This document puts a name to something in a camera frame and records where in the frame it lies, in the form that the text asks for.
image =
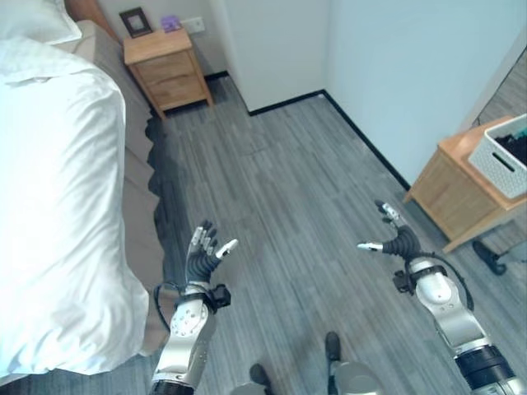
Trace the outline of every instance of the wall outlet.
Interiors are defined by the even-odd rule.
[[[181,21],[184,29],[187,30],[187,33],[190,35],[193,33],[199,33],[200,31],[205,31],[205,24],[203,23],[203,18],[198,16],[197,18],[190,18]]]

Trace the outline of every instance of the black baseboard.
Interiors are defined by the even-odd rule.
[[[401,184],[403,188],[408,191],[410,189],[410,184],[406,181],[406,179],[404,179],[404,177],[392,166],[392,164],[388,162],[385,156],[380,153],[377,147],[370,141],[368,137],[366,137],[366,134],[364,134],[362,130],[359,129],[352,119],[347,116],[347,114],[340,107],[340,105],[337,104],[334,98],[331,97],[331,95],[326,90],[323,91],[323,94],[326,99],[328,99],[329,103],[331,103],[331,105],[337,110],[340,116],[343,117],[344,121],[346,121],[346,123],[361,138],[361,140],[364,141],[368,148],[370,148],[371,152],[373,152],[373,155],[375,155],[377,159],[380,160],[380,163],[382,163],[384,167],[395,177],[395,179],[399,181],[399,184]]]
[[[293,103],[296,103],[297,101],[300,101],[303,99],[309,99],[310,97],[317,96],[317,95],[323,95],[323,94],[324,94],[324,90],[306,93],[305,95],[300,95],[297,97],[293,97],[292,99],[289,99],[289,100],[281,101],[280,103],[276,103],[275,105],[268,105],[267,107],[262,107],[261,109],[255,109],[254,111],[249,111],[249,115],[251,117],[254,117],[255,115],[265,113],[267,111],[271,111],[272,109],[279,109],[280,107],[283,107],[284,105],[292,105]]]
[[[227,70],[223,72],[215,72],[214,74],[209,74],[208,76],[205,76],[205,81],[214,81],[218,78],[228,77],[229,72]]]

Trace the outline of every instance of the drawer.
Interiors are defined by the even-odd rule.
[[[199,79],[194,74],[171,78],[150,85],[148,89],[156,98],[156,102],[161,109],[171,109],[178,105],[205,98]]]
[[[147,84],[158,84],[174,77],[194,74],[194,67],[186,51],[138,63],[138,71]]]

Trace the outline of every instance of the purple box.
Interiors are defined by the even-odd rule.
[[[163,16],[161,18],[161,25],[165,33],[181,29],[180,19],[176,15]]]

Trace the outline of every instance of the wooden nightstand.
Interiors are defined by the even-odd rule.
[[[124,39],[124,63],[163,120],[163,111],[194,101],[214,105],[184,29]]]
[[[485,129],[511,117],[485,123],[439,143],[438,149],[404,201],[415,200],[457,246],[527,210],[527,195],[508,199],[469,163]]]

